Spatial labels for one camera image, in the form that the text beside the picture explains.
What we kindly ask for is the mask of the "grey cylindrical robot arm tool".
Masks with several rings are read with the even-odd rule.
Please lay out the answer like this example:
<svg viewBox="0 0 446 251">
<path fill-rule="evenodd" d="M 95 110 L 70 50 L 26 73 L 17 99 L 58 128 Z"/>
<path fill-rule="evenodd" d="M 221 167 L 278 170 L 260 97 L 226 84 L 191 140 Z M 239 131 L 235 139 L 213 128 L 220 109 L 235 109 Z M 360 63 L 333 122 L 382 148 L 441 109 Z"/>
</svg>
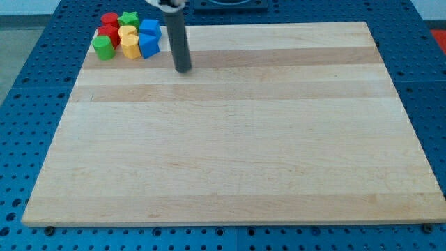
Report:
<svg viewBox="0 0 446 251">
<path fill-rule="evenodd" d="M 163 13 L 175 70 L 186 73 L 192 68 L 183 10 Z"/>
</svg>

